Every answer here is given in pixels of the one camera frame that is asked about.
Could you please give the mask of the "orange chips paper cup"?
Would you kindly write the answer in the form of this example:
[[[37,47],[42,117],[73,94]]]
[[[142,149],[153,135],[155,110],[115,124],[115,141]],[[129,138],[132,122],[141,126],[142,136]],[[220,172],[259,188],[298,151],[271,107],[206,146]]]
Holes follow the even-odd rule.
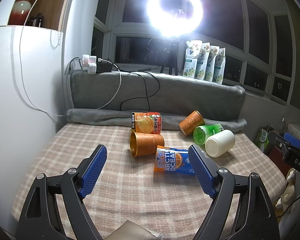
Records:
[[[162,128],[161,114],[158,112],[132,113],[132,132],[160,134]]]

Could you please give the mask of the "white plastic cup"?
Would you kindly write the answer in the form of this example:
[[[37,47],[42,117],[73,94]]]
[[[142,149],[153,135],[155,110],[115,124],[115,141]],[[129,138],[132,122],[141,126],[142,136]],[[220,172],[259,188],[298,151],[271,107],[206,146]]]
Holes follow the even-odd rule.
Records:
[[[208,137],[205,142],[206,153],[213,158],[220,157],[235,146],[235,135],[226,129]]]

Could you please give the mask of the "green plastic cup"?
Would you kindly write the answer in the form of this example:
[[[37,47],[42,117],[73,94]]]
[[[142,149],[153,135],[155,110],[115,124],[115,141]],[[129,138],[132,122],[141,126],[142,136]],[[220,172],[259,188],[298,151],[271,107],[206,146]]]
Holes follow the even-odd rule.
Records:
[[[204,145],[208,137],[217,134],[223,130],[224,128],[221,124],[214,124],[210,126],[207,125],[198,126],[194,129],[193,132],[194,142],[197,145]]]

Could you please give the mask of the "blue orange Arctic Ocean cup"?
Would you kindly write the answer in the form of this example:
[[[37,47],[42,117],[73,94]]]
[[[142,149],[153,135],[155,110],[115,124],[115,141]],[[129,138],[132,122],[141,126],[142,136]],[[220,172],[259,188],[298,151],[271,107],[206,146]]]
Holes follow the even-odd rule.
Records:
[[[154,172],[176,172],[193,175],[194,169],[189,161],[188,150],[158,146],[155,154]]]

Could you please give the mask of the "gold brown cup back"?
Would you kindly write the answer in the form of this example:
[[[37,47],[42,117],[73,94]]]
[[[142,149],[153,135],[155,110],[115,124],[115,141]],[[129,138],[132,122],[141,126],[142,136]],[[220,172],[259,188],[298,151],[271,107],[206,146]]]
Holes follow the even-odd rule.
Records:
[[[196,127],[201,125],[205,125],[204,118],[197,110],[195,110],[179,123],[179,128],[183,135],[188,136]]]

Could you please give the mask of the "gold brown cup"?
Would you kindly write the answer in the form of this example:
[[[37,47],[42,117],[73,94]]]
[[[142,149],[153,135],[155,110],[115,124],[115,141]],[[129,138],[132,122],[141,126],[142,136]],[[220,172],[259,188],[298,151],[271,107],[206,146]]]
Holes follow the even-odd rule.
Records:
[[[196,127],[201,125],[205,125],[204,118],[197,110],[195,110],[179,123],[179,128],[183,135],[188,136]]]
[[[158,146],[165,146],[160,134],[132,132],[130,135],[130,152],[133,158],[156,154]]]

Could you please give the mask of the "gold brown cup front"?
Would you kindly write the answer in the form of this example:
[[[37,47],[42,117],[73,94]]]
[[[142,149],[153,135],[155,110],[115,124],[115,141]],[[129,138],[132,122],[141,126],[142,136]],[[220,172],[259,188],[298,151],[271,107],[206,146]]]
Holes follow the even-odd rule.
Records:
[[[132,132],[130,135],[130,152],[133,158],[156,154],[158,146],[165,146],[160,134]]]

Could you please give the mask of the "beige plush toy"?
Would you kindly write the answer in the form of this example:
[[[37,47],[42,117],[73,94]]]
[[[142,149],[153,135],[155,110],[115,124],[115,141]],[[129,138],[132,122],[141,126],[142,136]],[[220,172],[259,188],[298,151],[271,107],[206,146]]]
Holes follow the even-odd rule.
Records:
[[[287,187],[275,205],[276,211],[286,211],[296,198],[295,195],[296,169],[291,168],[286,176]]]

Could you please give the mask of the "green white shopping bag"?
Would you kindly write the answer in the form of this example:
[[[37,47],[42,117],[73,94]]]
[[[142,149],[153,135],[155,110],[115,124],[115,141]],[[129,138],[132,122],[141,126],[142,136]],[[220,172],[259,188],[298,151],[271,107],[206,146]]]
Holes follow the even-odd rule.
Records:
[[[269,129],[261,128],[255,139],[255,145],[262,151],[266,149],[269,140],[268,140]]]

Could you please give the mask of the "plaid pink bed cover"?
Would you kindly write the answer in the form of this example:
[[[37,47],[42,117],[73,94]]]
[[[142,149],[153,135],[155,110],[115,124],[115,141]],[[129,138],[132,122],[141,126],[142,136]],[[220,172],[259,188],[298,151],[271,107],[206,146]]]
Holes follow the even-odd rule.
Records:
[[[25,173],[13,202],[12,216],[19,220],[37,174],[63,174],[103,144],[108,151],[107,161],[93,192],[84,199],[102,237],[130,220],[160,239],[193,239],[212,199],[203,193],[196,176],[154,172],[154,155],[132,158],[130,133],[130,128],[123,126],[64,126]],[[234,148],[214,161],[232,174],[258,173],[275,203],[286,188],[284,175],[244,133],[236,133],[235,140]]]

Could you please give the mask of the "refill pouch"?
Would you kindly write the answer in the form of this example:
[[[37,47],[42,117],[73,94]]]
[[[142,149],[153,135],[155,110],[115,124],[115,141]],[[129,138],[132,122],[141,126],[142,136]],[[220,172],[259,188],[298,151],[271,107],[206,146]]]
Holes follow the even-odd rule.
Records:
[[[201,40],[192,40],[186,42],[187,48],[185,51],[185,63],[183,76],[194,78],[196,71],[197,61],[202,47]]]
[[[213,78],[213,72],[215,68],[215,60],[216,56],[218,55],[219,52],[219,46],[210,46],[210,53],[209,57],[207,59],[207,65],[206,65],[206,71],[205,71],[205,81],[212,81]]]
[[[198,59],[197,59],[196,71],[194,74],[195,79],[198,80],[204,79],[209,54],[210,54],[210,43],[209,42],[202,43],[198,55]]]
[[[220,85],[223,83],[225,62],[226,62],[225,48],[220,48],[216,56],[215,67],[213,72],[213,80],[212,80],[213,82]]]

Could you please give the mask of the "grey rolled blanket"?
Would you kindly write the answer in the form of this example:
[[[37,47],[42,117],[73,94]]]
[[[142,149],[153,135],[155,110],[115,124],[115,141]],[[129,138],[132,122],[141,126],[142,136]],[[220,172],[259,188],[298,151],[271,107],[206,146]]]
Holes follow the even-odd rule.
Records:
[[[115,111],[106,109],[83,109],[73,108],[66,112],[66,119],[70,123],[79,123],[93,126],[126,126],[132,127],[133,111]],[[179,123],[186,116],[161,113],[162,129],[179,130]],[[242,131],[247,125],[247,121],[243,118],[230,121],[210,120],[204,118],[206,125],[221,124],[224,129],[232,132]]]

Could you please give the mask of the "white cabinet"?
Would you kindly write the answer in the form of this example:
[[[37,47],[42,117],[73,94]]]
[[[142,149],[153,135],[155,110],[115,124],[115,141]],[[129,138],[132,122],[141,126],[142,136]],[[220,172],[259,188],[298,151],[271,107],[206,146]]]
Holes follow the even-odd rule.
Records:
[[[13,2],[0,1],[0,226],[11,235],[19,185],[66,122],[65,67],[90,52],[98,0],[70,0],[63,31],[9,26]]]

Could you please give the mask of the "grey back cushion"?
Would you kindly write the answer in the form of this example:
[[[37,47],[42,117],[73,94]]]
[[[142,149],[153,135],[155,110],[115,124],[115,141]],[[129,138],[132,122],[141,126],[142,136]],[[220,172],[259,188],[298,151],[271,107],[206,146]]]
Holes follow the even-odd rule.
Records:
[[[70,76],[75,108],[150,111],[219,121],[239,117],[245,101],[241,86],[225,86],[182,76],[151,73],[97,73],[76,70]]]

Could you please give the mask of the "black light tripod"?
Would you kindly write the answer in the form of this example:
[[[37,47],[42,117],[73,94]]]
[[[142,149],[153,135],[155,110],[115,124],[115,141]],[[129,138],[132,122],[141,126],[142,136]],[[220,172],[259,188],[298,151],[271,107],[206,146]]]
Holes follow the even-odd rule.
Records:
[[[177,58],[177,39],[172,38],[168,42],[163,52],[163,59],[160,73],[164,73],[165,68],[168,68],[168,74],[178,76],[178,58]]]

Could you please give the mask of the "black power adapter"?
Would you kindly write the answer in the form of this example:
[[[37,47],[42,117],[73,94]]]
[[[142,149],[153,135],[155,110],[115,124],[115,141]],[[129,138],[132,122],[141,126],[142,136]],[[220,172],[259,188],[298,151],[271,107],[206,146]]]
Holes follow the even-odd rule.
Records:
[[[113,65],[109,62],[98,62],[96,65],[97,73],[111,73]]]

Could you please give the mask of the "white power strip chargers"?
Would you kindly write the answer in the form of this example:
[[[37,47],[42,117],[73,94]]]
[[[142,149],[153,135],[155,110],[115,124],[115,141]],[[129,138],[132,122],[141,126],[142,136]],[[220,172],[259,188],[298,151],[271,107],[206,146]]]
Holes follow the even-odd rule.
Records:
[[[84,54],[82,55],[82,67],[88,74],[94,75],[97,72],[97,57]]]

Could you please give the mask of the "dark glass bottle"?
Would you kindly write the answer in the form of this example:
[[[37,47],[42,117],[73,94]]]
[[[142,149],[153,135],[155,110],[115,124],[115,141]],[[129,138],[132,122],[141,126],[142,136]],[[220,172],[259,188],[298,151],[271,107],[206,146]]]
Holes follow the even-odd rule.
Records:
[[[36,17],[31,16],[29,20],[29,26],[40,28],[43,24],[44,17],[42,13],[38,13]]]

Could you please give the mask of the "red white vase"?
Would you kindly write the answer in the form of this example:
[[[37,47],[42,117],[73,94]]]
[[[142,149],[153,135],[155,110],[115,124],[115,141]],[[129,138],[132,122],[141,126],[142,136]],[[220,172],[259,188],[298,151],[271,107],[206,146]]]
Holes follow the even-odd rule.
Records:
[[[8,20],[8,25],[23,25],[31,7],[32,4],[30,0],[15,0]]]

